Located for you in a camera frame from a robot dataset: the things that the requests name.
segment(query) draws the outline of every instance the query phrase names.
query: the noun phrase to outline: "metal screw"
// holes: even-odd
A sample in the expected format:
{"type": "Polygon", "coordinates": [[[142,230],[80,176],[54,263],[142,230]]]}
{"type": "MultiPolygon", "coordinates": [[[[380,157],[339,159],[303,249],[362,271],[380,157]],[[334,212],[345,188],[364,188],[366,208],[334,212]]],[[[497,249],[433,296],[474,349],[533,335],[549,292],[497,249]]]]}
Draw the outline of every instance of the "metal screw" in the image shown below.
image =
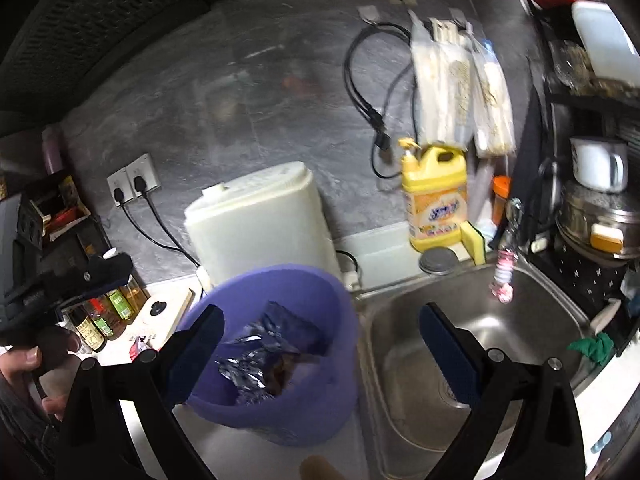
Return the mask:
{"type": "Polygon", "coordinates": [[[501,363],[502,361],[504,361],[504,352],[502,352],[502,350],[498,348],[491,348],[487,352],[487,355],[489,356],[489,359],[491,359],[491,361],[493,361],[494,363],[501,363]]]}
{"type": "Polygon", "coordinates": [[[82,360],[82,364],[80,366],[82,370],[91,370],[97,362],[98,361],[94,357],[88,357],[87,359],[82,360]]]}
{"type": "Polygon", "coordinates": [[[150,363],[156,358],[157,355],[158,352],[156,352],[152,348],[147,348],[146,350],[140,352],[136,360],[139,360],[142,363],[150,363]]]}
{"type": "Polygon", "coordinates": [[[553,370],[560,370],[562,368],[562,361],[557,357],[550,357],[547,363],[553,370]]]}

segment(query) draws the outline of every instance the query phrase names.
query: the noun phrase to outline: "yellow sponge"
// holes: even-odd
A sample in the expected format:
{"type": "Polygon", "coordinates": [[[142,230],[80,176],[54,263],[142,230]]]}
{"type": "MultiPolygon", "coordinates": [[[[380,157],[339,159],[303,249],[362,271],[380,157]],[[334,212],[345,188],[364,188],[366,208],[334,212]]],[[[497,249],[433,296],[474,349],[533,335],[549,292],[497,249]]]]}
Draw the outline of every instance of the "yellow sponge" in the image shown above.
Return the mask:
{"type": "Polygon", "coordinates": [[[462,222],[460,232],[462,233],[462,244],[471,259],[476,265],[484,265],[486,263],[486,251],[484,249],[484,238],[480,232],[469,222],[462,222]]]}

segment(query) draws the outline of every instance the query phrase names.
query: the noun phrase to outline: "stainless steel sink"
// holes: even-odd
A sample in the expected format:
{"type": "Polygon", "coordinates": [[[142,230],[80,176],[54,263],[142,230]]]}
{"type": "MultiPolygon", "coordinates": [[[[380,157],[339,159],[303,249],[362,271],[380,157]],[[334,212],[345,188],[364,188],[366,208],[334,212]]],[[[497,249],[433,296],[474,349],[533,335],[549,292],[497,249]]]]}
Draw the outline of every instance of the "stainless steel sink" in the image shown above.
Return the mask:
{"type": "MultiPolygon", "coordinates": [[[[521,262],[513,302],[501,304],[488,290],[493,273],[492,265],[466,264],[454,275],[425,276],[358,299],[361,420],[370,469],[383,478],[424,478],[470,412],[420,337],[418,311],[426,302],[435,301],[454,325],[514,361],[542,364],[558,357],[574,388],[593,370],[566,350],[589,335],[589,321],[550,280],[521,262]]],[[[488,458],[505,449],[519,409],[519,402],[511,403],[488,458]]]]}

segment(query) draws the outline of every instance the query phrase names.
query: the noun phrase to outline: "countertop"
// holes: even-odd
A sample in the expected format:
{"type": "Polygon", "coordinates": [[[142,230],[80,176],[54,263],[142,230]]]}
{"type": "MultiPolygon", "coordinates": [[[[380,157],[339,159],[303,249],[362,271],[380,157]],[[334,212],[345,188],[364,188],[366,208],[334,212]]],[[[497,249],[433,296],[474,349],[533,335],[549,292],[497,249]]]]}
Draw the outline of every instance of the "countertop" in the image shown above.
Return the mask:
{"type": "MultiPolygon", "coordinates": [[[[360,263],[363,290],[399,282],[418,275],[418,254],[410,247],[404,222],[336,241],[337,248],[353,253],[360,263]]],[[[453,247],[463,260],[468,254],[461,244],[453,247]]],[[[195,276],[156,283],[149,291],[157,294],[176,285],[191,288],[200,295],[195,276]]],[[[127,362],[125,344],[110,343],[98,358],[105,364],[127,362]]],[[[619,357],[614,357],[589,386],[576,397],[585,449],[588,450],[610,427],[640,384],[640,344],[631,343],[619,357]]],[[[123,401],[123,412],[136,449],[147,473],[158,480],[165,478],[140,427],[131,402],[123,401]]],[[[297,480],[300,462],[309,455],[324,456],[348,480],[368,478],[364,444],[356,412],[332,439],[309,448],[282,447],[243,430],[233,430],[202,420],[188,406],[174,409],[176,419],[194,448],[219,480],[297,480]]],[[[495,471],[500,457],[486,462],[478,479],[495,471]]]]}

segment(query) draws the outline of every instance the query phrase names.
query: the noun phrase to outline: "faucet handle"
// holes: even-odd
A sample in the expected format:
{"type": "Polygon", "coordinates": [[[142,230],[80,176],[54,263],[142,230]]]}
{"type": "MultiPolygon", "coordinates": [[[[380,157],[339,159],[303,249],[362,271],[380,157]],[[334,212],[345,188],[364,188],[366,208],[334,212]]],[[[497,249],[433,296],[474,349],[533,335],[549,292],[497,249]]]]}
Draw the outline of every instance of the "faucet handle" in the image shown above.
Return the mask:
{"type": "Polygon", "coordinates": [[[506,206],[505,213],[509,221],[509,227],[518,229],[524,217],[524,206],[519,198],[511,198],[506,206]]]}

